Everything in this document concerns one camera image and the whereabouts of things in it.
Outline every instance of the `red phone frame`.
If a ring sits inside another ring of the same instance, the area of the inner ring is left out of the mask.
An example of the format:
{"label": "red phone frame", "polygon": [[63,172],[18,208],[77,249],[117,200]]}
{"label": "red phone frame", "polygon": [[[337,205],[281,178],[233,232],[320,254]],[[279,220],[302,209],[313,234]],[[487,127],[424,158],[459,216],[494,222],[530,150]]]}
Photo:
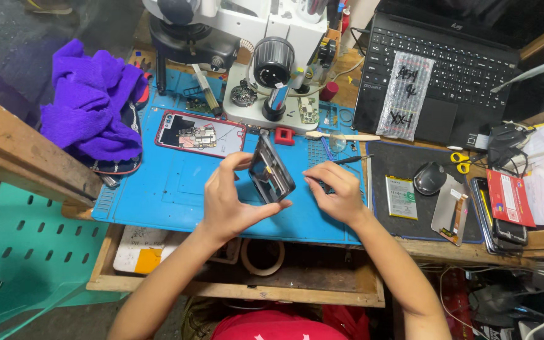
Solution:
{"label": "red phone frame", "polygon": [[163,112],[163,115],[162,115],[162,118],[161,118],[161,123],[159,124],[159,128],[156,131],[156,135],[155,135],[155,145],[157,145],[157,146],[162,146],[163,148],[170,148],[170,149],[175,149],[175,150],[193,152],[195,154],[202,154],[202,155],[207,155],[207,156],[212,156],[212,157],[225,158],[225,156],[220,156],[220,155],[216,155],[216,154],[209,154],[207,152],[203,152],[203,151],[199,151],[199,150],[192,150],[192,148],[180,148],[178,146],[171,146],[171,145],[166,145],[166,144],[159,143],[158,135],[161,133],[161,130],[162,130],[162,127],[163,127],[163,121],[165,120],[165,117],[167,117],[168,114],[185,116],[185,117],[192,117],[192,118],[199,118],[199,119],[209,120],[210,122],[234,125],[236,127],[239,127],[239,128],[242,129],[241,151],[242,151],[243,147],[245,147],[245,135],[247,133],[247,131],[246,131],[247,127],[245,125],[235,123],[235,122],[230,122],[228,120],[221,120],[221,119],[215,119],[215,118],[206,117],[206,116],[199,116],[198,114],[191,114],[191,113],[175,111],[175,110],[165,110]]}

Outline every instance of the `tape roll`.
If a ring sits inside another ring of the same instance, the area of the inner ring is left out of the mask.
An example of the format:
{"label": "tape roll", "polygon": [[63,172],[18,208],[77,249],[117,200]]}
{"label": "tape roll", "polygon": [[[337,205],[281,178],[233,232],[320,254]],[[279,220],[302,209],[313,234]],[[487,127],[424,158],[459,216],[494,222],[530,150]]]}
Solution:
{"label": "tape roll", "polygon": [[251,238],[246,238],[242,243],[241,261],[243,266],[245,266],[245,268],[249,271],[249,273],[253,275],[268,276],[268,275],[274,274],[276,270],[280,268],[283,261],[285,260],[285,245],[283,244],[283,242],[276,241],[279,247],[279,256],[274,266],[271,266],[270,268],[267,268],[267,269],[255,268],[255,266],[253,266],[251,261],[249,261],[249,258],[247,256],[247,250],[246,250],[247,247],[249,246],[249,243],[251,243]]}

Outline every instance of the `screwdriver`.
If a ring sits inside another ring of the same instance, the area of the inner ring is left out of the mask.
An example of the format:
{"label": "screwdriver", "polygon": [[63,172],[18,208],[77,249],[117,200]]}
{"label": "screwdriver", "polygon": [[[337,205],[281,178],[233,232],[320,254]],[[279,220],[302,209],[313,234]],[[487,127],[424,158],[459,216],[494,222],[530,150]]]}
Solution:
{"label": "screwdriver", "polygon": [[366,155],[366,156],[353,156],[353,157],[350,157],[350,158],[336,160],[333,163],[335,163],[337,165],[344,165],[344,164],[348,164],[348,163],[357,162],[359,160],[363,160],[363,159],[369,158],[369,157],[373,157],[373,154]]}

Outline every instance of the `person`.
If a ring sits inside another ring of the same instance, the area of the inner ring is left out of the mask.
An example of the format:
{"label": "person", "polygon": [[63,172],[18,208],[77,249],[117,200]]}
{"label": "person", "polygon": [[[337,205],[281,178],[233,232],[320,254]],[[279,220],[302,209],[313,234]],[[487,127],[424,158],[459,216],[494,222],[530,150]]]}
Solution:
{"label": "person", "polygon": [[[235,152],[220,162],[205,184],[204,218],[130,296],[117,314],[108,339],[152,339],[182,290],[215,251],[246,228],[290,209],[289,200],[262,206],[238,200],[235,171],[247,169],[251,159],[249,153]],[[434,289],[409,254],[363,204],[359,179],[330,161],[303,174],[320,209],[358,234],[387,287],[402,306],[406,338],[451,339]],[[333,188],[335,193],[327,194],[319,181]],[[207,336],[211,340],[346,339],[328,325],[280,310],[229,316]]]}

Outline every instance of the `circuit board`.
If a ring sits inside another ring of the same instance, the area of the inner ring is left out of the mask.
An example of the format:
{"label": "circuit board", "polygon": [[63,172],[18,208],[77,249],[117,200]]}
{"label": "circuit board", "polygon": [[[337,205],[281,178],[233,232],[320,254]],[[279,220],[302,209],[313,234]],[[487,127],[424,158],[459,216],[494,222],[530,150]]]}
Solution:
{"label": "circuit board", "polygon": [[302,118],[302,123],[318,124],[320,120],[318,109],[312,107],[312,103],[315,101],[314,98],[298,98],[299,116]]}
{"label": "circuit board", "polygon": [[207,101],[198,98],[186,99],[186,110],[202,113],[212,113]]}
{"label": "circuit board", "polygon": [[179,147],[214,148],[217,145],[215,129],[213,127],[189,127],[179,130]]}

